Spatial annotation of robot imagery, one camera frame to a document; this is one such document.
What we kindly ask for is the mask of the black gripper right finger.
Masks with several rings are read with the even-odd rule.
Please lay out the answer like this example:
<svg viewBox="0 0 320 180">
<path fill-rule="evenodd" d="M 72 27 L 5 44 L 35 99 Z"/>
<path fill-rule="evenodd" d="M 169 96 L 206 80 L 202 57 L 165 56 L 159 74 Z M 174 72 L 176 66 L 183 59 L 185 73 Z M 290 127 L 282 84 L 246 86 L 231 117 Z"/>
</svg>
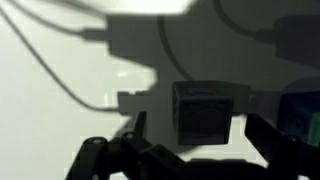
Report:
<svg viewBox="0 0 320 180">
<path fill-rule="evenodd" d="M 320 148 L 284 134 L 255 113 L 247 115 L 245 136 L 268 163 L 263 180 L 320 180 Z"/>
</svg>

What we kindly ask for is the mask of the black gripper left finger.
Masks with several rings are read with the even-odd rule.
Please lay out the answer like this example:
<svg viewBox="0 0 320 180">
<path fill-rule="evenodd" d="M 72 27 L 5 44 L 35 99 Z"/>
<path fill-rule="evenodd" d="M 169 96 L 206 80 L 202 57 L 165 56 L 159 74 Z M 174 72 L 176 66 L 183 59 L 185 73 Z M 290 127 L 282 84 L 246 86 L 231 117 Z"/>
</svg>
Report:
<svg viewBox="0 0 320 180">
<path fill-rule="evenodd" d="M 139 112 L 134 128 L 111 141 L 103 137 L 86 139 L 65 180 L 110 180 L 119 172 L 129 180 L 182 180 L 184 162 L 143 137 L 146 118 L 146 112 Z"/>
</svg>

